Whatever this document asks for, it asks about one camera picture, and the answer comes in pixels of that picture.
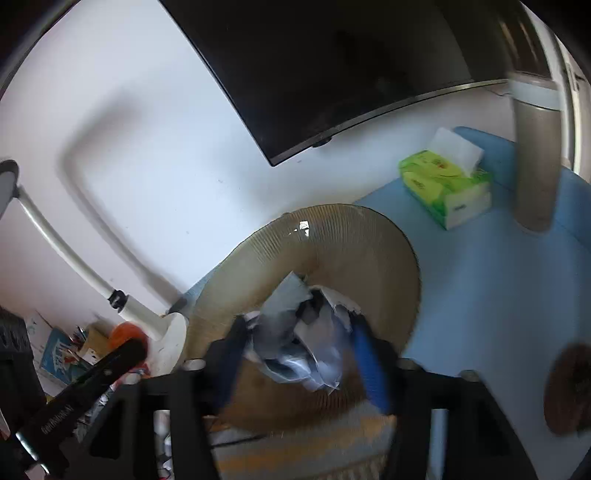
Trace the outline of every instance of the paper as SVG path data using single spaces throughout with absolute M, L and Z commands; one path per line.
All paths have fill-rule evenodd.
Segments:
M 483 149 L 447 128 L 437 130 L 427 150 L 460 167 L 466 177 L 472 176 L 484 154 Z
M 253 319 L 252 343 L 245 356 L 276 382 L 334 390 L 349 345 L 349 311 L 361 310 L 334 290 L 308 287 L 291 272 Z

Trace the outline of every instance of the orange object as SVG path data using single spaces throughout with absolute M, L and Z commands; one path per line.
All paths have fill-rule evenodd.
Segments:
M 123 322 L 114 328 L 109 336 L 109 348 L 113 351 L 117 347 L 123 345 L 130 338 L 141 340 L 146 351 L 148 350 L 148 336 L 141 328 L 129 322 Z

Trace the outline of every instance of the tan thermos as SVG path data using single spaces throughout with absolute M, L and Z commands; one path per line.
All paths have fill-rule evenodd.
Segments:
M 560 179 L 560 97 L 556 83 L 525 73 L 511 73 L 517 133 L 515 219 L 526 229 L 552 226 Z

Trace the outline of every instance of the white lamp arm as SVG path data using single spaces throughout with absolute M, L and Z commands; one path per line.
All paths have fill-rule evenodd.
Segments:
M 22 186 L 17 187 L 17 200 L 25 210 L 27 216 L 37 227 L 39 233 L 47 240 L 57 254 L 78 273 L 88 285 L 93 287 L 104 298 L 109 300 L 115 289 L 94 270 L 92 270 L 84 260 L 64 241 L 64 239 L 55 231 L 47 219 L 43 216 L 33 200 L 29 197 Z M 145 333 L 154 340 L 160 340 L 167 331 L 170 319 L 160 318 L 148 307 L 138 302 L 131 295 L 125 297 L 125 304 L 119 309 L 119 314 L 128 322 L 135 323 Z

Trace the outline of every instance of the lamp head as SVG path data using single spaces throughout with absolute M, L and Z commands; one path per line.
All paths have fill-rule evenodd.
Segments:
M 18 165 L 14 160 L 0 162 L 0 218 L 10 201 L 18 196 Z

